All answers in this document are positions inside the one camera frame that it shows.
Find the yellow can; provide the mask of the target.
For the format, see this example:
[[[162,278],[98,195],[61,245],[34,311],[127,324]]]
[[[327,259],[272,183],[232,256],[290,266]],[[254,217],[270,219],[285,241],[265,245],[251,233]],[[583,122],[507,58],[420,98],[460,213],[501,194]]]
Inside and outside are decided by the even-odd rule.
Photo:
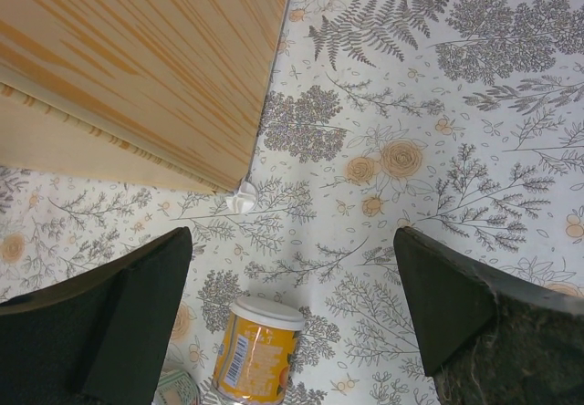
[[[291,306],[237,298],[217,354],[214,389],[234,404],[282,403],[304,324],[302,313]]]

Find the wooden storage box counter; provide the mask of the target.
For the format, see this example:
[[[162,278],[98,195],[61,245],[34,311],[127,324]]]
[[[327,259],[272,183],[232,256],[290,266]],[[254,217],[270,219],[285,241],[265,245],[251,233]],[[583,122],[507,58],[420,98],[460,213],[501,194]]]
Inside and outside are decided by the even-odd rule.
[[[1,162],[236,189],[287,1],[1,0]]]

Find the short green can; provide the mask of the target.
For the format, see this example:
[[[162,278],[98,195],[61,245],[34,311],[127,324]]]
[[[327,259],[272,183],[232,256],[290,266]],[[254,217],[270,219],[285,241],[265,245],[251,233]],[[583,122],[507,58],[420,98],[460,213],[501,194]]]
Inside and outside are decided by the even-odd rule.
[[[199,405],[200,391],[183,369],[163,369],[154,392],[152,405]]]

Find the white corner connector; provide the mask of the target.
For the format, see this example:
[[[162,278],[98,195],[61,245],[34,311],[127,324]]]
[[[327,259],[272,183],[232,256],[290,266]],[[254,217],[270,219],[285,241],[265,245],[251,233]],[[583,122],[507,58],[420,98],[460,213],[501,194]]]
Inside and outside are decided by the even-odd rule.
[[[250,213],[257,202],[257,188],[248,181],[241,181],[238,189],[225,198],[227,209],[235,214]]]

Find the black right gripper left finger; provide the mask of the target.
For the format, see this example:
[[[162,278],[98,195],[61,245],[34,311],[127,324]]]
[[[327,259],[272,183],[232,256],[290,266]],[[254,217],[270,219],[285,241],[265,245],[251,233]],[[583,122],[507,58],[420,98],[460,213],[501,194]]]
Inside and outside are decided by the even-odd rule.
[[[193,254],[188,228],[1,305],[4,404],[149,404]]]

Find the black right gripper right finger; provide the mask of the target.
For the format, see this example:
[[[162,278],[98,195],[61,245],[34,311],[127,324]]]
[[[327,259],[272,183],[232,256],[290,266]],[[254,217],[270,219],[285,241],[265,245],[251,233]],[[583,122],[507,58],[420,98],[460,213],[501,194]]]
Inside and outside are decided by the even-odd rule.
[[[393,238],[442,404],[580,404],[583,300],[485,265],[410,227]]]

